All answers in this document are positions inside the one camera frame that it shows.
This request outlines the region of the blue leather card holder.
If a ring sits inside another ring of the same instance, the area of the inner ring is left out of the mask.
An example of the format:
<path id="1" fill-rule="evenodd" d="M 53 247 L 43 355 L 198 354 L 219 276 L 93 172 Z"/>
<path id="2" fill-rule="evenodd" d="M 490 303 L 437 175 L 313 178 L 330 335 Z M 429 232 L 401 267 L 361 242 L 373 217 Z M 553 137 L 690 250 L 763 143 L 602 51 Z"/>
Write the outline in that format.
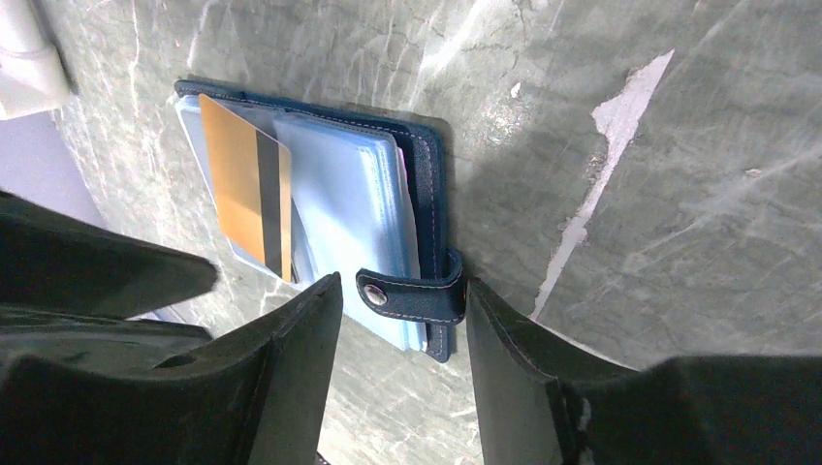
<path id="1" fill-rule="evenodd" d="M 446 146 L 437 129 L 191 79 L 174 89 L 215 209 L 201 94 L 291 153 L 290 283 L 337 273 L 347 316 L 400 350 L 448 361 L 465 279 L 448 243 Z M 240 261 L 277 276 L 225 237 Z"/>

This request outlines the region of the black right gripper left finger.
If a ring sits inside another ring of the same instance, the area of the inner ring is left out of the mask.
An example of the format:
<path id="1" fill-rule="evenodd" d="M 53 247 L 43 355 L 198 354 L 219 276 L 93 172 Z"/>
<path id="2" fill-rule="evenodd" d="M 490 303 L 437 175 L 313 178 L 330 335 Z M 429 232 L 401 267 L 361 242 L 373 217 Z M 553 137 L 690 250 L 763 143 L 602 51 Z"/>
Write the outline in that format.
<path id="1" fill-rule="evenodd" d="M 153 376 L 23 358 L 1 374 L 5 464 L 319 464 L 338 274 Z"/>

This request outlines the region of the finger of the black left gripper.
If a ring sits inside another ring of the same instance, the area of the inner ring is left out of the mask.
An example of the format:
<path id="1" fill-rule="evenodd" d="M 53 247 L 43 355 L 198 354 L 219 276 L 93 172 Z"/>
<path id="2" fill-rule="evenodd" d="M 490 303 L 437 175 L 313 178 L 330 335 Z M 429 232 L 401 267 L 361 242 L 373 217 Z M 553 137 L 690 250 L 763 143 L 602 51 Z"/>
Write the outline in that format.
<path id="1" fill-rule="evenodd" d="M 35 358 L 105 375 L 153 376 L 169 358 L 190 363 L 188 353 L 211 341 L 195 325 L 3 307 L 1 374 L 23 358 Z"/>
<path id="2" fill-rule="evenodd" d="M 212 291 L 208 260 L 1 194 L 1 304 L 127 319 Z"/>

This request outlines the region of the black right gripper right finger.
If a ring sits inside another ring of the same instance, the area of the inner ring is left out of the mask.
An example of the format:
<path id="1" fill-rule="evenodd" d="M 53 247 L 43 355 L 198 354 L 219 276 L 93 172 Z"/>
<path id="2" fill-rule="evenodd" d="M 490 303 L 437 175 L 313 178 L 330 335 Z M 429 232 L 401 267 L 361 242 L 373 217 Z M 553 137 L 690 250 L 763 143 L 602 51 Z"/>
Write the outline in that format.
<path id="1" fill-rule="evenodd" d="M 488 464 L 817 464 L 817 356 L 675 356 L 634 370 L 513 309 L 480 280 L 466 329 Z"/>

